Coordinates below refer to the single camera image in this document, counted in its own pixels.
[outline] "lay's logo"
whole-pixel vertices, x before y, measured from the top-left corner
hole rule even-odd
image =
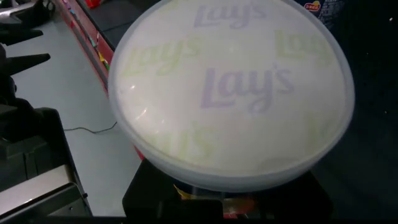
[[[319,1],[314,1],[313,3],[305,3],[304,8],[311,12],[317,12],[321,8],[321,3]]]

